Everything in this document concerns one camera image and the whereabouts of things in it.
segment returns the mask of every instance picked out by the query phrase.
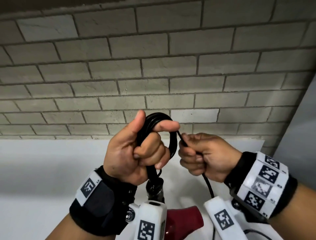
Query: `black cable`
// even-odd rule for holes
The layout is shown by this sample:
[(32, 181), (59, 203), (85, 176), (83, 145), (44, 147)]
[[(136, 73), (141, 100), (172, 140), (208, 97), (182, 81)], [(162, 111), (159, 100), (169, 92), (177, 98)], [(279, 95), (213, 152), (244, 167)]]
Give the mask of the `black cable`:
[[(140, 146), (142, 144), (142, 142), (145, 140), (145, 138), (152, 132), (152, 129), (156, 126), (157, 123), (161, 122), (162, 120), (171, 120), (171, 117), (169, 117), (167, 114), (164, 114), (162, 112), (155, 112), (152, 113), (150, 115), (148, 115), (146, 117), (145, 123), (142, 127), (142, 129), (137, 133), (137, 145)], [(177, 151), (177, 147), (178, 147), (178, 140), (177, 140), (177, 134), (179, 135), (181, 141), (182, 141), (182, 145), (187, 147), (188, 145), (186, 144), (186, 142), (183, 140), (181, 134), (179, 131), (176, 132), (170, 132), (170, 143), (169, 143), (169, 151), (170, 151), (170, 159), (175, 155), (176, 151)], [(148, 175), (148, 179), (150, 181), (155, 181), (156, 179), (158, 179), (158, 177), (161, 174), (161, 170), (159, 171), (159, 174), (157, 174), (156, 168), (154, 165), (152, 166), (147, 166), (147, 175)], [(211, 194), (211, 198), (214, 198), (214, 192), (212, 189), (212, 186), (208, 180), (208, 178), (205, 176), (205, 174), (202, 174), (207, 188), (209, 189), (209, 192)], [(213, 224), (213, 237), (212, 240), (215, 239), (215, 225)]]
[(264, 233), (262, 233), (262, 232), (260, 232), (260, 231), (257, 231), (257, 230), (254, 230), (254, 229), (246, 229), (246, 230), (244, 230), (244, 233), (245, 234), (248, 234), (248, 233), (250, 233), (250, 232), (255, 232), (255, 233), (257, 233), (257, 234), (260, 234), (261, 236), (264, 236), (266, 239), (268, 239), (268, 240), (272, 240), (270, 237), (268, 237), (267, 235), (265, 235)]

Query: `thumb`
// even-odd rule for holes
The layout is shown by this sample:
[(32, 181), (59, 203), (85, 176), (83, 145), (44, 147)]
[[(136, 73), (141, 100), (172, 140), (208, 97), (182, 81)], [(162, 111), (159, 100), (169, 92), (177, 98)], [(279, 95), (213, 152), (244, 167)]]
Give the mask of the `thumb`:
[(142, 129), (146, 119), (146, 114), (143, 110), (139, 110), (136, 117), (121, 131), (119, 131), (113, 139), (118, 144), (133, 142), (136, 140), (137, 133)]
[(196, 139), (194, 135), (182, 134), (182, 138), (188, 147), (192, 148), (196, 152), (203, 153), (209, 149), (209, 140), (207, 139)]

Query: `brick wall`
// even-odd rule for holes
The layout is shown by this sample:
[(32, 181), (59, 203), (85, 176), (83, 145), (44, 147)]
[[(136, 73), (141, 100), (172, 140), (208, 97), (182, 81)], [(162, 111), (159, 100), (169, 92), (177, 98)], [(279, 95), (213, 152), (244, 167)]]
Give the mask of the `brick wall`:
[(110, 138), (145, 109), (170, 114), (183, 132), (265, 139), (272, 154), (315, 61), (313, 0), (3, 14), (0, 138)]

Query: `red object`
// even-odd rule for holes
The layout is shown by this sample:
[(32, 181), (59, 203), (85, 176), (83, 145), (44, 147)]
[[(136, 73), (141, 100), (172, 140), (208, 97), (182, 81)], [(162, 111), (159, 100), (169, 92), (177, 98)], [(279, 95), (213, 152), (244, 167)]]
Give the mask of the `red object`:
[(202, 215), (196, 206), (168, 209), (165, 240), (184, 240), (190, 233), (203, 226)]

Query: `white marker band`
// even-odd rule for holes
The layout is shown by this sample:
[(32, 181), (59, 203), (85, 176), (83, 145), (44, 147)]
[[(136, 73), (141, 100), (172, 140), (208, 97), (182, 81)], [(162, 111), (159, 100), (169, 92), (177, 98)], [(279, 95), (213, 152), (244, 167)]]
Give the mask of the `white marker band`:
[(257, 152), (256, 161), (237, 196), (269, 219), (289, 179), (288, 167)]
[(90, 175), (86, 178), (83, 184), (78, 188), (76, 193), (76, 199), (79, 202), (80, 206), (83, 206), (96, 187), (101, 182), (101, 177), (95, 172), (92, 171)]

